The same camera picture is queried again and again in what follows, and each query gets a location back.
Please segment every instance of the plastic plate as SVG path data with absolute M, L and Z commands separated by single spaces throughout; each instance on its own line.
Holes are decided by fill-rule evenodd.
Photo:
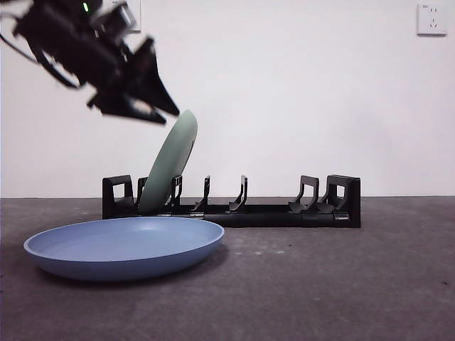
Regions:
M 58 227 L 23 247 L 43 270 L 80 281 L 130 281 L 183 270 L 212 254 L 224 229 L 212 222 L 134 217 Z

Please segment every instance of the concrete floor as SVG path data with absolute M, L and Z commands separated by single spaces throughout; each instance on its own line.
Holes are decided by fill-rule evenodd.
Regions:
M 22 249 L 100 208 L 1 201 L 2 340 L 455 340 L 455 197 L 366 198 L 362 229 L 227 229 L 202 264 L 134 283 L 60 279 Z

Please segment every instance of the dish rack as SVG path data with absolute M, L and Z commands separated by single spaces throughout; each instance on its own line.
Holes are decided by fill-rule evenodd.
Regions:
M 102 218 L 138 217 L 138 204 L 147 178 L 138 179 L 138 198 L 134 201 L 130 175 L 104 178 L 102 181 Z M 114 197 L 114 186 L 124 185 L 124 197 Z M 305 189 L 313 188 L 312 197 L 302 203 Z M 344 195 L 338 196 L 338 188 Z M 158 212 L 146 216 L 187 217 L 207 220 L 224 227 L 351 227 L 360 228 L 360 178 L 342 175 L 327 177 L 327 190 L 319 197 L 319 179 L 300 177 L 299 194 L 287 204 L 248 203 L 248 178 L 241 177 L 240 194 L 225 204 L 210 203 L 210 176 L 204 180 L 204 196 L 196 204 L 181 203 L 183 177 L 171 181 L 171 194 Z

